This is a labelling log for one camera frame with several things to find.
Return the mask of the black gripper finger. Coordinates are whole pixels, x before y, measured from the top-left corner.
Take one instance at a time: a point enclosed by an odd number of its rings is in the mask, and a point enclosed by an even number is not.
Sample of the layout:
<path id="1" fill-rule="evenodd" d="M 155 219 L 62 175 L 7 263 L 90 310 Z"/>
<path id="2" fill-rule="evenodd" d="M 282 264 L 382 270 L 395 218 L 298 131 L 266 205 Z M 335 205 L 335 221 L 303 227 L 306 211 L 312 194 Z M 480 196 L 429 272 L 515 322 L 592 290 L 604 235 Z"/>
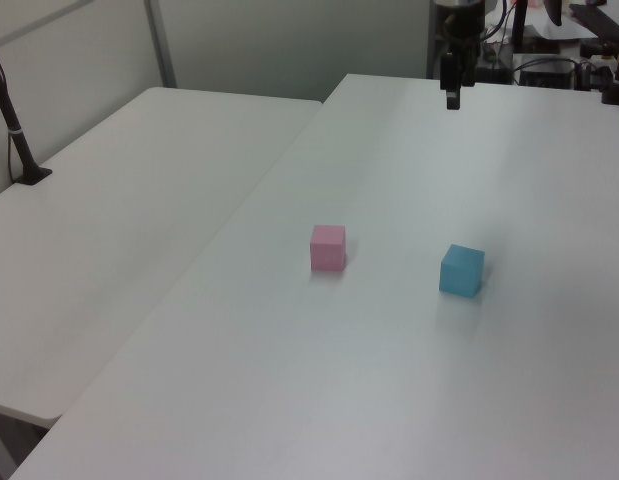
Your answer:
<path id="1" fill-rule="evenodd" d="M 445 92 L 448 110 L 460 109 L 461 79 L 458 57 L 454 53 L 446 53 L 440 61 L 440 89 Z"/>
<path id="2" fill-rule="evenodd" d="M 478 46 L 468 45 L 463 49 L 461 55 L 463 87 L 473 87 L 476 83 L 476 66 L 478 61 Z"/>

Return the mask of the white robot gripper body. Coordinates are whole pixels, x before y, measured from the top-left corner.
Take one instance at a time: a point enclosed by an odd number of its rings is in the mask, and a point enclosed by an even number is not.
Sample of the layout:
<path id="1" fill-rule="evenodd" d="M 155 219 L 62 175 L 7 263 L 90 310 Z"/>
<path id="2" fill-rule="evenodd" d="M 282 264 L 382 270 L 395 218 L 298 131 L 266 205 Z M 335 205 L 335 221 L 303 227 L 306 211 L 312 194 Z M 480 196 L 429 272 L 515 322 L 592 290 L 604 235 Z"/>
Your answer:
<path id="1" fill-rule="evenodd" d="M 485 31 L 483 7 L 441 7 L 440 35 L 451 50 L 477 44 Z"/>

